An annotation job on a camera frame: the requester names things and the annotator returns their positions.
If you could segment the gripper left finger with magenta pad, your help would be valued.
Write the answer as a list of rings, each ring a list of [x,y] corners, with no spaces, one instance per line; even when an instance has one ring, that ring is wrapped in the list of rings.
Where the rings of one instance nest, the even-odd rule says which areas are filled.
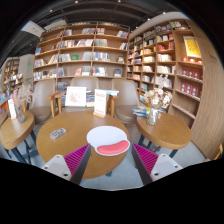
[[[84,145],[66,156],[55,155],[42,169],[79,185],[91,154],[91,146]]]

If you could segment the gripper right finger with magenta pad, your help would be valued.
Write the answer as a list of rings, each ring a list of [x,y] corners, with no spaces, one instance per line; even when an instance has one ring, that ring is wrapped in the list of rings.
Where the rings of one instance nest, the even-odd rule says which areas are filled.
[[[137,144],[132,145],[132,156],[143,185],[166,177],[182,169],[167,154],[156,154]]]

